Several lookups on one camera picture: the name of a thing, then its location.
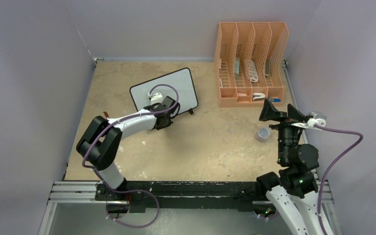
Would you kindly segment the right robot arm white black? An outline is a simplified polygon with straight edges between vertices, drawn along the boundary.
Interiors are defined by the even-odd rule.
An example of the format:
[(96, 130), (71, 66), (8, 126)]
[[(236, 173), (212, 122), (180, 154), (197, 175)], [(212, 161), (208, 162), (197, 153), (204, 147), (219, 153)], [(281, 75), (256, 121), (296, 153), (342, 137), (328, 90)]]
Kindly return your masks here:
[(326, 124), (322, 113), (302, 114), (288, 104), (287, 111), (279, 111), (265, 99), (260, 121), (276, 121), (269, 127), (278, 132), (279, 174), (270, 172), (257, 178), (256, 195), (268, 199), (294, 235), (331, 235), (333, 230), (326, 220), (320, 200), (320, 191), (313, 170), (319, 167), (319, 151), (299, 140), (305, 129)]

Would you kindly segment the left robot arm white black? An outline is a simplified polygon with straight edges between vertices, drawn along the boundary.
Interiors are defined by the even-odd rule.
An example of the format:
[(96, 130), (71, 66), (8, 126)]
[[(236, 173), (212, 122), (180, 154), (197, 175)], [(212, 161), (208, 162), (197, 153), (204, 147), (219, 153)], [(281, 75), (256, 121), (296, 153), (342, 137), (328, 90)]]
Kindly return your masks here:
[(172, 114), (179, 109), (177, 100), (166, 96), (140, 111), (121, 118), (96, 116), (79, 140), (76, 151), (82, 165), (91, 168), (108, 185), (107, 193), (114, 200), (126, 195), (126, 179), (114, 160), (121, 140), (147, 130), (160, 130), (172, 124)]

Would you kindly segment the small black-framed whiteboard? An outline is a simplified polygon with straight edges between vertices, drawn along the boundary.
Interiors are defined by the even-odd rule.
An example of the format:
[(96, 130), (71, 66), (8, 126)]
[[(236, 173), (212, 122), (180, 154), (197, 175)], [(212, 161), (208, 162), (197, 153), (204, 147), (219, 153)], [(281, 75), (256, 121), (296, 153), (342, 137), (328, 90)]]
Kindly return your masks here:
[(183, 68), (151, 80), (136, 84), (129, 89), (137, 110), (150, 105), (149, 94), (161, 92), (163, 97), (169, 96), (177, 100), (179, 106), (173, 116), (188, 112), (191, 115), (198, 106), (198, 98), (189, 68)]

